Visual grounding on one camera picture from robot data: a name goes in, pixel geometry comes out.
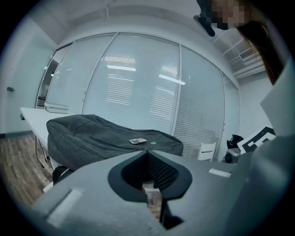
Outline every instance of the window blinds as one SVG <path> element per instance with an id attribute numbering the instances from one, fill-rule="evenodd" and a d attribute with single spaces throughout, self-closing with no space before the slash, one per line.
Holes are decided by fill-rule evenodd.
<path id="1" fill-rule="evenodd" d="M 83 114 L 132 129 L 171 134 L 179 46 L 144 35 L 116 36 L 91 80 Z"/>
<path id="2" fill-rule="evenodd" d="M 48 92 L 50 106 L 68 107 L 81 114 L 93 72 L 114 35 L 100 35 L 73 43 L 59 64 Z"/>
<path id="3" fill-rule="evenodd" d="M 224 88 L 220 70 L 182 47 L 182 82 L 174 136 L 184 143 L 184 157 L 196 158 L 201 143 L 219 147 L 224 124 Z"/>
<path id="4" fill-rule="evenodd" d="M 232 138 L 232 135 L 238 135 L 240 124 L 240 97 L 239 90 L 232 81 L 222 73 L 224 81 L 224 95 L 225 95 L 225 117 L 224 117 L 224 131 L 218 150 L 217 160 L 221 161 L 227 151 L 227 140 Z"/>

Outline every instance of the white label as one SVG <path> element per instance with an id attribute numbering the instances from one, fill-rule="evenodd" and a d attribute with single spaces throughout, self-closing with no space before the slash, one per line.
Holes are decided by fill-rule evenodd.
<path id="1" fill-rule="evenodd" d="M 52 213 L 49 215 L 47 222 L 56 228 L 61 228 L 64 220 L 68 216 L 71 209 L 82 197 L 83 193 L 79 190 L 72 189 L 67 196 L 60 202 Z"/>
<path id="2" fill-rule="evenodd" d="M 231 173 L 229 173 L 229 172 L 219 171 L 219 170 L 216 170 L 213 168 L 209 170 L 209 173 L 213 174 L 213 175 L 225 177 L 225 178 L 229 178 L 231 176 Z"/>
<path id="3" fill-rule="evenodd" d="M 250 142 L 249 144 L 248 144 L 248 146 L 250 147 L 250 146 L 252 146 L 252 145 L 254 145 L 254 143 L 253 142 Z"/>

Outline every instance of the desk leg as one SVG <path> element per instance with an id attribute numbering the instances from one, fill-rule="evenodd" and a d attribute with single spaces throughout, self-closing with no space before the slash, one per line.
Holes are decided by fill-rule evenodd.
<path id="1" fill-rule="evenodd" d="M 53 170 L 55 170 L 56 167 L 60 166 L 61 164 L 56 162 L 55 160 L 53 160 L 51 157 L 50 158 L 50 162 L 51 162 L 51 166 L 53 168 Z M 53 182 L 51 182 L 49 185 L 47 185 L 44 189 L 43 192 L 46 193 L 49 189 L 51 189 L 53 187 Z"/>
<path id="2" fill-rule="evenodd" d="M 51 157 L 50 158 L 50 162 L 51 162 L 51 165 L 52 165 L 52 168 L 53 170 L 55 170 L 56 167 L 60 166 L 61 164 L 56 162 L 55 160 L 53 160 Z"/>

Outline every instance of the person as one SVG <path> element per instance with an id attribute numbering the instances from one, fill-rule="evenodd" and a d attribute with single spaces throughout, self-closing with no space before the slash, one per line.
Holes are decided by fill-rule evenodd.
<path id="1" fill-rule="evenodd" d="M 274 85 L 289 58 L 289 51 L 271 21 L 247 0 L 208 0 L 212 17 L 229 27 L 236 27 L 262 57 Z"/>

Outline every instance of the mesh grille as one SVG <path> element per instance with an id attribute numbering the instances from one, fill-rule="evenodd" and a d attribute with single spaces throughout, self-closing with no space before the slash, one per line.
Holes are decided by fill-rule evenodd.
<path id="1" fill-rule="evenodd" d="M 160 190 L 168 188 L 178 177 L 178 171 L 175 168 L 151 154 L 148 155 L 148 172 Z"/>
<path id="2" fill-rule="evenodd" d="M 145 156 L 137 159 L 122 170 L 122 178 L 126 183 L 136 189 L 142 189 L 143 179 L 147 172 L 147 159 Z"/>
<path id="3" fill-rule="evenodd" d="M 241 57 L 242 59 L 245 59 L 246 57 L 251 56 L 252 54 L 254 54 L 254 53 L 256 53 L 256 52 L 257 52 L 257 48 L 252 47 L 252 48 L 247 49 L 246 51 L 242 52 L 242 53 L 240 54 L 240 57 Z"/>

